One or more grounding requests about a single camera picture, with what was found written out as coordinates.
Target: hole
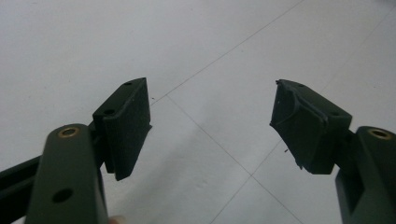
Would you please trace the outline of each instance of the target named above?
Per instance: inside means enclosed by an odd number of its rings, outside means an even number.
[[[58,132],[58,136],[61,138],[73,137],[78,134],[79,128],[69,127]]]
[[[390,135],[389,133],[379,130],[379,129],[370,129],[368,131],[371,135],[373,135],[374,137],[380,138],[380,139],[384,139],[384,140],[389,140],[392,138],[392,135]]]
[[[62,132],[63,135],[69,135],[69,134],[73,134],[76,132],[76,129],[67,129],[65,131]]]
[[[64,203],[66,202],[71,196],[73,195],[73,190],[71,189],[62,189],[56,192],[53,197],[52,201],[54,203]]]
[[[106,115],[112,115],[112,114],[114,114],[115,112],[116,112],[115,110],[109,109],[109,110],[106,110],[106,111],[105,111],[105,114],[106,114]]]

